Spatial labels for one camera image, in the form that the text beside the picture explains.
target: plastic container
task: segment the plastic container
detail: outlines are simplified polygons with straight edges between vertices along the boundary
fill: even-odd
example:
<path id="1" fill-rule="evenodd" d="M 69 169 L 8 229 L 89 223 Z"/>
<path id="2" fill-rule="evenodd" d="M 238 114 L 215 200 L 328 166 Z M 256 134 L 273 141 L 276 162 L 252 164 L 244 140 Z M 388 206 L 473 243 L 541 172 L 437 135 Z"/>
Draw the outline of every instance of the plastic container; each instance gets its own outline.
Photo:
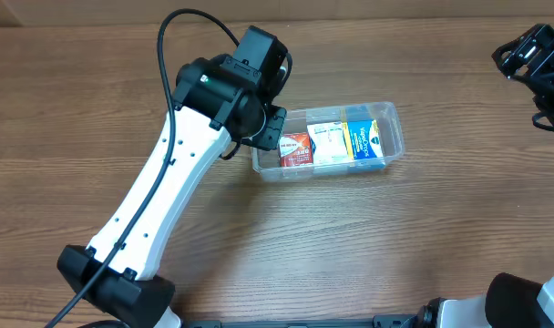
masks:
<path id="1" fill-rule="evenodd" d="M 252 167 L 263 180 L 280 181 L 309 179 L 314 176 L 348 174 L 386 168 L 405 153 L 405 142 L 395 105 L 390 102 L 360 105 L 332 106 L 290 110 L 283 126 L 283 134 L 307 132 L 307 126 L 327 122 L 353 122 L 375 119 L 383 156 L 375 159 L 356 159 L 346 163 L 281 167 L 279 150 L 252 149 Z"/>

